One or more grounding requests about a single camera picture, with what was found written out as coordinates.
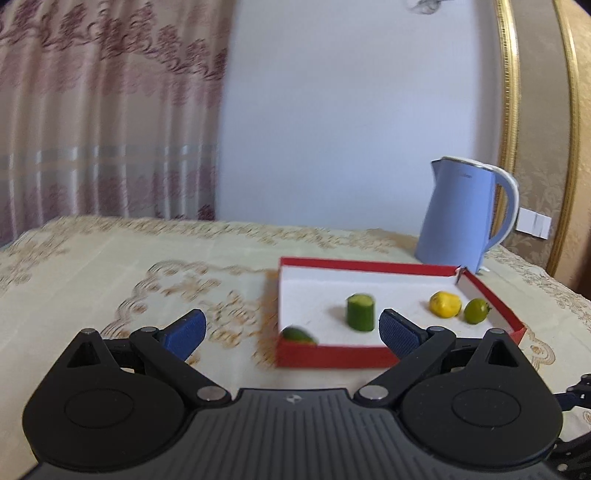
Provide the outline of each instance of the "floral tablecloth pattern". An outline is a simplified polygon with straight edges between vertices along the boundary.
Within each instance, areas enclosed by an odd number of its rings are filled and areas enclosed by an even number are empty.
[[[415,239],[375,229],[336,231],[246,223],[66,217],[0,252],[0,479],[35,464],[21,413],[49,367],[84,327],[124,338],[192,308],[206,340],[187,360],[236,393],[240,387],[346,387],[378,370],[276,369],[277,265],[282,256],[417,262]],[[528,326],[520,348],[553,391],[591,372],[591,303],[499,247],[481,275]],[[565,415],[563,438],[591,429]]]

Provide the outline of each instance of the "cucumber slice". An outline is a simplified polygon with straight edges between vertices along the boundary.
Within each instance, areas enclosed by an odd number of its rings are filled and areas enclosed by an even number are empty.
[[[314,340],[312,335],[310,335],[304,329],[301,329],[299,327],[285,327],[281,331],[281,336],[285,340],[290,340],[292,342],[313,343],[314,345],[318,344],[318,342]]]
[[[375,328],[375,300],[366,293],[356,293],[347,299],[347,324],[358,332]]]

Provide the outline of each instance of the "metal screw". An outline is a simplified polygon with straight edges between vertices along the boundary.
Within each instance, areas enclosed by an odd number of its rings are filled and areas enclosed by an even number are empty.
[[[205,401],[221,400],[226,395],[226,391],[217,385],[208,385],[197,390],[197,396]]]
[[[365,385],[359,389],[359,395],[367,400],[382,400],[388,396],[388,389],[382,385]]]

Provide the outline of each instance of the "pink patterned curtain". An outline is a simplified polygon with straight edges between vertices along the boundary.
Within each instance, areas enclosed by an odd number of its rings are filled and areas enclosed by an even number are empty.
[[[13,0],[0,245],[58,215],[212,220],[227,0]]]

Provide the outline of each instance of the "wallpaper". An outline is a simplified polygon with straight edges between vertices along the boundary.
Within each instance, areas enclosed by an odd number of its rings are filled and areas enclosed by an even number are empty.
[[[569,160],[570,99],[564,44],[553,0],[512,0],[521,66],[515,178],[521,206],[552,218],[550,238],[514,231],[504,245],[545,267],[562,207]]]
[[[573,34],[579,67],[580,151],[573,210],[555,277],[588,296],[591,293],[591,17],[574,0],[561,0],[561,6]]]

